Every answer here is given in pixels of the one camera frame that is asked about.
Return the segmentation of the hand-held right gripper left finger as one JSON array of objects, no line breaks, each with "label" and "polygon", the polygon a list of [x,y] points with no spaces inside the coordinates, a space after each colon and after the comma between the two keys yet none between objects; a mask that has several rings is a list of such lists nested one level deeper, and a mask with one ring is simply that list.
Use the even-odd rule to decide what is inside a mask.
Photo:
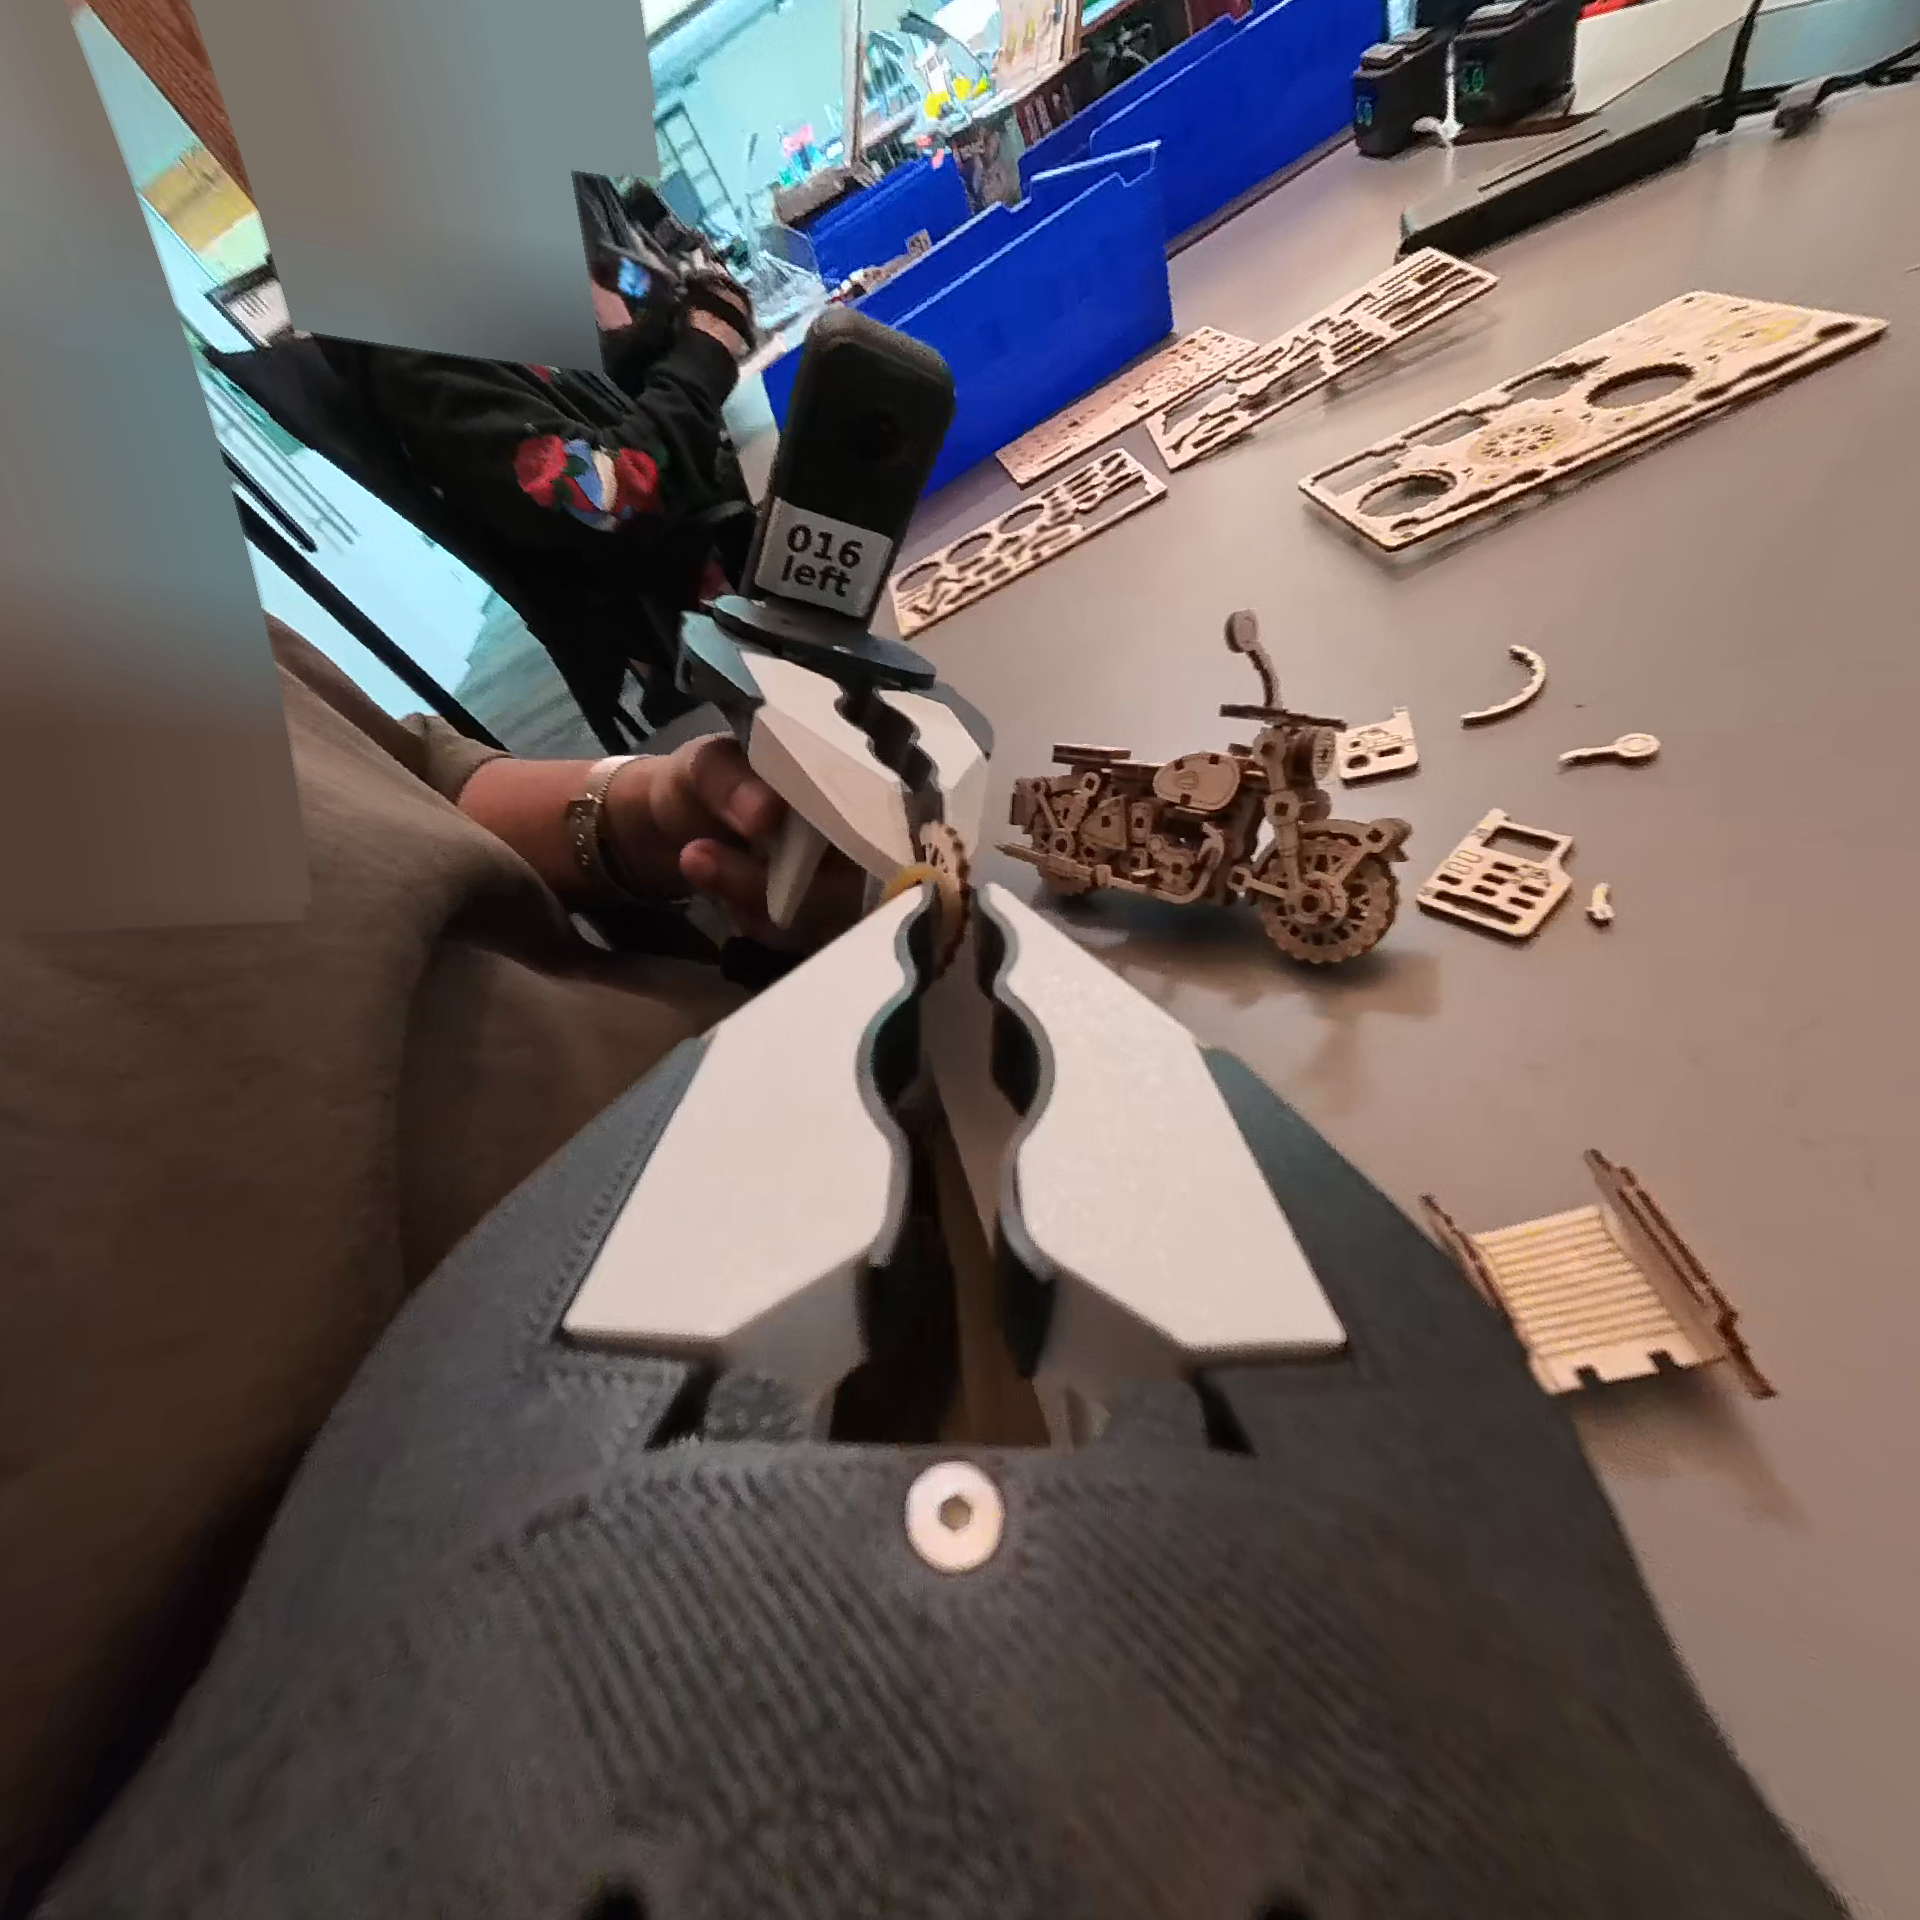
[{"label": "hand-held right gripper left finger", "polygon": [[930,900],[887,900],[697,1052],[562,1331],[752,1372],[822,1419],[905,1228]]}]

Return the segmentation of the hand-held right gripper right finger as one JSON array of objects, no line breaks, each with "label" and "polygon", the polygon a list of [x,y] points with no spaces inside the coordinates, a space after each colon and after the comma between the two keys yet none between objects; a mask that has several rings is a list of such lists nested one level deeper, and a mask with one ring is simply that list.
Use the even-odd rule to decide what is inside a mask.
[{"label": "hand-held right gripper right finger", "polygon": [[1209,1052],[998,885],[960,964],[960,1434],[1241,1443],[1233,1369],[1345,1331]]}]

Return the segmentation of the wooden gear wheel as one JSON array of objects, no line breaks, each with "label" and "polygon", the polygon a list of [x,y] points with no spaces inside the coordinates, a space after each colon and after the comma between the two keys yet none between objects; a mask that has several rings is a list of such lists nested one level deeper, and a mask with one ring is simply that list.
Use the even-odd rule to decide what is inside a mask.
[{"label": "wooden gear wheel", "polygon": [[967,941],[969,928],[969,851],[963,835],[943,822],[926,822],[918,830],[918,851],[895,877],[886,880],[877,902],[893,902],[918,885],[933,889],[933,933],[926,977],[943,977]]}]

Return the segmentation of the person's left forearm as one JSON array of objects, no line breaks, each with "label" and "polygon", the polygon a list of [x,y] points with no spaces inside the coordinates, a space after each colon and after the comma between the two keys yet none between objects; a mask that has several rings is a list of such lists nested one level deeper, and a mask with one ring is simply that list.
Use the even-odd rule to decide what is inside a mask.
[{"label": "person's left forearm", "polygon": [[[457,797],[457,810],[506,841],[570,906],[615,902],[579,889],[570,865],[562,805],[579,792],[587,767],[587,760],[494,757]],[[640,760],[639,788],[646,792],[640,835],[648,855],[648,900],[668,900],[679,893],[679,877],[672,874],[672,855],[664,851],[652,835],[648,783],[652,771],[648,760]]]}]

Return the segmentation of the grey desk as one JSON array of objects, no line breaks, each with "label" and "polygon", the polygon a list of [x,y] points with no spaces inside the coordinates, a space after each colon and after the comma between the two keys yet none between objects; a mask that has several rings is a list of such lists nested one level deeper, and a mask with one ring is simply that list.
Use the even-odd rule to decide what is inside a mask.
[{"label": "grey desk", "polygon": [[[1567,1406],[1700,1694],[1859,1917],[1917,1917],[1917,83],[1764,118],[1489,253],[1496,286],[1182,469],[1159,505],[920,639],[998,736],[1175,757],[1252,688],[1412,713],[1422,762],[1367,964],[1298,972],[1251,916],[1093,906],[1072,933],[1246,1057],[1396,1209],[1464,1228],[1630,1163],[1778,1382]],[[1676,295],[1889,321],[1837,366],[1573,490],[1384,558],[1298,485]],[[1517,691],[1509,646],[1548,663]],[[1558,757],[1653,736],[1640,767]],[[1573,835],[1532,941],[1417,885],[1485,810]],[[1587,922],[1596,880],[1616,922]]]}]

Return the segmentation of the person's left hand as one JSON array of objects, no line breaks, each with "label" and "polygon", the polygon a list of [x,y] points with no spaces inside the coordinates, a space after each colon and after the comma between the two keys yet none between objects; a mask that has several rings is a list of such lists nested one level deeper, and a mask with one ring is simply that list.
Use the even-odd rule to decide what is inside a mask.
[{"label": "person's left hand", "polygon": [[764,916],[795,813],[735,739],[691,739],[654,760],[652,824],[679,880],[736,916]]}]

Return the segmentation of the large blue plastic bin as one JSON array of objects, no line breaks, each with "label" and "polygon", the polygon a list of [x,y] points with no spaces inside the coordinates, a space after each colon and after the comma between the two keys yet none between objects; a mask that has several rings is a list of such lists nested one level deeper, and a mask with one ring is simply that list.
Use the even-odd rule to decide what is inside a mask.
[{"label": "large blue plastic bin", "polygon": [[923,490],[945,489],[1172,332],[1159,146],[1043,171],[853,312],[945,357],[957,417]]}]

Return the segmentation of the wooden ribbed tray part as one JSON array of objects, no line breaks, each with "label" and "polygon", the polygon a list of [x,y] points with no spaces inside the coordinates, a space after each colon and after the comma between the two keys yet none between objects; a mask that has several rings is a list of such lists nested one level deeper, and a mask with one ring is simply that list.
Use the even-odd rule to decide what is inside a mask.
[{"label": "wooden ribbed tray part", "polygon": [[1583,1163],[1587,1209],[1468,1234],[1433,1193],[1422,1214],[1464,1281],[1517,1340],[1550,1396],[1652,1374],[1725,1369],[1756,1401],[1778,1396],[1741,1316],[1646,1187],[1601,1151]]}]

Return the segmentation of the wooden grid panel piece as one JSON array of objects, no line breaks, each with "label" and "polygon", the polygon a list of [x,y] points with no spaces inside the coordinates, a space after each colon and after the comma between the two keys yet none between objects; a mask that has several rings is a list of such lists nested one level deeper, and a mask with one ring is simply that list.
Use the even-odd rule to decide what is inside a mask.
[{"label": "wooden grid panel piece", "polygon": [[1413,902],[1435,922],[1532,941],[1573,889],[1573,849],[1573,835],[1485,810],[1417,885]]}]

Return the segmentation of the long blue plastic bin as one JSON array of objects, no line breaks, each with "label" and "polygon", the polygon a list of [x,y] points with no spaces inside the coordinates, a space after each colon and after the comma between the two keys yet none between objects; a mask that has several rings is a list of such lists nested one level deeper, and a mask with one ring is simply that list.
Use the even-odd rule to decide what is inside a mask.
[{"label": "long blue plastic bin", "polygon": [[1019,153],[1043,171],[1158,143],[1165,237],[1208,225],[1264,180],[1350,137],[1359,59],[1385,5],[1252,5],[1182,41]]}]

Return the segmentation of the person's brown sweater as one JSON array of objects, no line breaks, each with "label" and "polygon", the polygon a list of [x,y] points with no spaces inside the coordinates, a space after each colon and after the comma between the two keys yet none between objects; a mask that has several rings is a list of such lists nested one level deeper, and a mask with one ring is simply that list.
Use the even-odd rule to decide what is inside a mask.
[{"label": "person's brown sweater", "polygon": [[173,1720],[407,1294],[736,1003],[587,945],[624,900],[457,810],[494,752],[268,640],[304,916],[4,935],[4,1917]]}]

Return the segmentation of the long wooden parts sheet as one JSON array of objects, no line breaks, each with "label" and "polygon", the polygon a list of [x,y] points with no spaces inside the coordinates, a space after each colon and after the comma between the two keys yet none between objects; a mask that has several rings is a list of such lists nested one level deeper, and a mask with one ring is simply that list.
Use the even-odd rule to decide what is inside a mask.
[{"label": "long wooden parts sheet", "polygon": [[1166,472],[1188,469],[1288,405],[1384,361],[1495,286],[1495,271],[1422,249],[1308,321],[1251,348],[1197,395],[1150,417],[1146,432]]}]

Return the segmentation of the wooden curved arc piece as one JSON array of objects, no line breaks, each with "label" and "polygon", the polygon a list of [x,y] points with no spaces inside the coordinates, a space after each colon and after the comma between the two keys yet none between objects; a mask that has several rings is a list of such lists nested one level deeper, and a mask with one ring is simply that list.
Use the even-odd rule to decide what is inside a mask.
[{"label": "wooden curved arc piece", "polygon": [[1521,713],[1524,707],[1532,707],[1542,695],[1542,688],[1548,688],[1542,657],[1536,650],[1529,650],[1529,646],[1509,646],[1509,659],[1521,669],[1517,691],[1504,695],[1495,707],[1479,707],[1479,711],[1460,713],[1458,718],[1460,729],[1468,729],[1468,730],[1495,729],[1495,724]]}]

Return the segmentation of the black battery charger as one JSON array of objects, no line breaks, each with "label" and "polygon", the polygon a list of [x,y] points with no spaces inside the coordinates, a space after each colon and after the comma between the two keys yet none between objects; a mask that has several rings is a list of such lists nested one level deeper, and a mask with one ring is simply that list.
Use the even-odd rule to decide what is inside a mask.
[{"label": "black battery charger", "polygon": [[1464,14],[1453,54],[1458,129],[1502,129],[1573,94],[1583,5],[1485,5]]},{"label": "black battery charger", "polygon": [[1350,129],[1362,158],[1396,158],[1427,141],[1453,143],[1449,31],[1412,30],[1370,44],[1350,79]]}]

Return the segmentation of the black flat device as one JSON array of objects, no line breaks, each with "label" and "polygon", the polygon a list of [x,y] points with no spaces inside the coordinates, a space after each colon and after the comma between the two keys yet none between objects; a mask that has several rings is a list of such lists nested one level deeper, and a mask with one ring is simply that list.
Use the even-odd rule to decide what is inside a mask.
[{"label": "black flat device", "polygon": [[1710,96],[1682,96],[1667,109],[1616,105],[1550,137],[1539,151],[1510,158],[1474,180],[1453,180],[1400,210],[1396,259],[1444,252],[1472,259],[1532,225],[1577,210],[1657,174],[1682,158],[1710,129]]}]

